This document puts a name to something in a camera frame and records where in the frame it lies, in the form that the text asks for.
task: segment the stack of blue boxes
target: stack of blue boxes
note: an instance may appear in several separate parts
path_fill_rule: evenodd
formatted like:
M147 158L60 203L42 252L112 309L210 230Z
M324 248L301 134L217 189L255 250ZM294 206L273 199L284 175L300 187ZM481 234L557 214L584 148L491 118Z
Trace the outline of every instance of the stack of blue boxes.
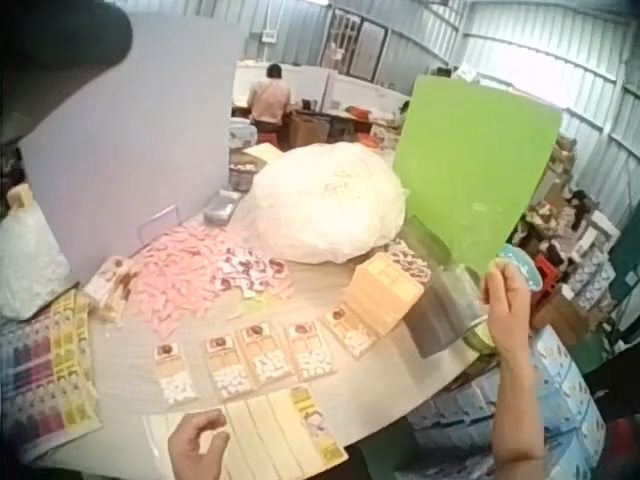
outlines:
M588 479L602 452L605 425L582 375L553 328L533 339L531 359L538 381L537 397L547 440L548 480ZM418 442L434 448L489 450L500 373L490 368L473 381L444 392L407 415ZM490 479L490 454L466 462L398 472L400 480Z

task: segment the pink shirt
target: pink shirt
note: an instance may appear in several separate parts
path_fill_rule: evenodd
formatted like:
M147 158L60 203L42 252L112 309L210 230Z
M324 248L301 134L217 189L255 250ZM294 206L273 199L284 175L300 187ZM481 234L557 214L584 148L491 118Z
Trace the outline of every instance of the pink shirt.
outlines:
M291 89L279 78L265 78L254 83L247 101L253 120L278 125L290 103Z

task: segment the red stool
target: red stool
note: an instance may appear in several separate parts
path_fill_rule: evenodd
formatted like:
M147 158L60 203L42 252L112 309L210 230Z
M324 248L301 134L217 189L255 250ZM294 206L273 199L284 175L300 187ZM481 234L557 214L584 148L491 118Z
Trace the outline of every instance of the red stool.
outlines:
M534 260L534 264L542 277L542 290L531 295L531 305L536 305L540 300L549 295L556 286L558 280L558 270L554 267L543 253L539 253Z
M258 144L261 143L270 143L276 148L278 147L278 135L275 133L259 133L258 134Z

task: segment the window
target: window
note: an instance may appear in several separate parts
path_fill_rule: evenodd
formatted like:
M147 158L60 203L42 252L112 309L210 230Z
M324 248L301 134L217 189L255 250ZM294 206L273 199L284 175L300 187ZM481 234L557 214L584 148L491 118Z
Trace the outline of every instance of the window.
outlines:
M343 75L374 80L388 30L358 15L334 10L322 66Z

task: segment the white plastic bag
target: white plastic bag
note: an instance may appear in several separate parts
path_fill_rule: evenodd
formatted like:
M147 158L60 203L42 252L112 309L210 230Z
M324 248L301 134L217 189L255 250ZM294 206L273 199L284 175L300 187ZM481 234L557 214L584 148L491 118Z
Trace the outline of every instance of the white plastic bag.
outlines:
M382 158L356 143L318 144L256 175L234 223L274 257L342 263L393 239L404 213L404 190Z
M26 320L74 283L40 207L0 223L0 316Z

